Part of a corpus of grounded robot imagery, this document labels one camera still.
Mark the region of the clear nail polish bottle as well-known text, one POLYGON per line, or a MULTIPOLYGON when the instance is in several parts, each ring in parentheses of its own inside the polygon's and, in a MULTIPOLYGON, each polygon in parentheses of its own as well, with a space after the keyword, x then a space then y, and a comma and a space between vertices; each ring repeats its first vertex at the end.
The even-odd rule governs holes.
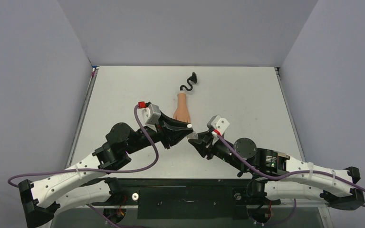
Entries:
POLYGON ((198 134, 196 132, 192 132, 190 133, 189 135, 186 136, 186 138, 189 140, 189 139, 198 139, 198 134))

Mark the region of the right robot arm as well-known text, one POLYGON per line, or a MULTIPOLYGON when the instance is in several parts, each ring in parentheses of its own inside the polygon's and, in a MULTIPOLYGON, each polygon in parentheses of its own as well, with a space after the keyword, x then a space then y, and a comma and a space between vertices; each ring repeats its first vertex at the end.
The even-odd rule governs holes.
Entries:
POLYGON ((249 138, 239 138, 234 143, 221 140, 216 132, 202 132, 188 142, 202 157, 217 157, 239 170, 238 177, 250 173, 247 192, 253 202, 305 199, 339 210, 356 210, 365 203, 363 191, 356 187, 360 180, 356 167, 325 168, 259 148, 249 138))

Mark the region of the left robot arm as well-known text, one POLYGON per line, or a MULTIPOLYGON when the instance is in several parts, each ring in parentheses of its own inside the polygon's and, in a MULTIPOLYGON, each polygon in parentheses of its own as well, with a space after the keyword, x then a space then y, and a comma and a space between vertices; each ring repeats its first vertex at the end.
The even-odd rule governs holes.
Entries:
POLYGON ((130 154, 156 142, 169 149, 193 132, 190 124, 164 114, 154 126, 155 129, 146 126, 134 131, 126 123, 117 123, 106 135, 106 143, 74 167, 43 180, 20 182, 19 192, 27 226, 37 228, 51 221, 56 211, 65 208, 64 203, 59 202, 60 197, 88 181, 118 171, 131 161, 130 154))

